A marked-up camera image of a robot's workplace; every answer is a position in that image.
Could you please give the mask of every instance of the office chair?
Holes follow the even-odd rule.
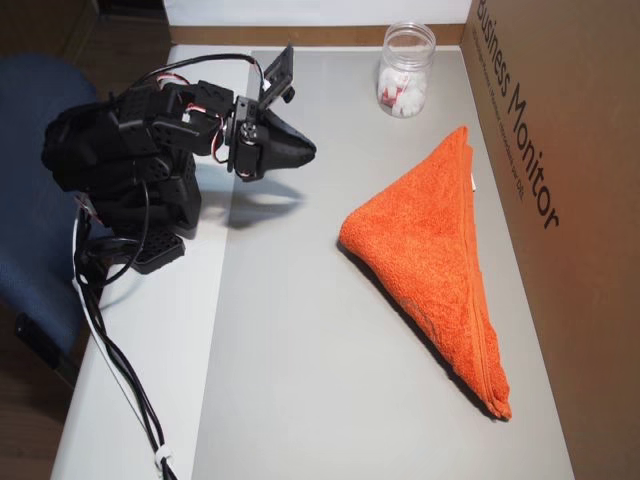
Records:
[[[83,322],[71,284],[76,206],[41,153],[49,122],[93,101],[93,86],[61,60],[0,59],[0,301],[18,313],[18,337],[71,385],[77,367],[68,354]]]

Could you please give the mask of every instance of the cardboard box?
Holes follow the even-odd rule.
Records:
[[[462,51],[578,479],[640,478],[640,8],[474,0]]]

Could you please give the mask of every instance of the white wall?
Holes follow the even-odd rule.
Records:
[[[171,25],[465,23],[471,0],[164,0]]]

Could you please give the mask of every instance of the white cotton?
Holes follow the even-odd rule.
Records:
[[[400,72],[383,68],[378,77],[378,101],[391,107],[394,117],[411,117],[422,110],[426,100],[427,75],[424,71]]]

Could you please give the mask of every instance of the folded towel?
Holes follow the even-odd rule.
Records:
[[[360,257],[498,418],[509,385],[478,265],[467,129],[345,220],[340,243]]]

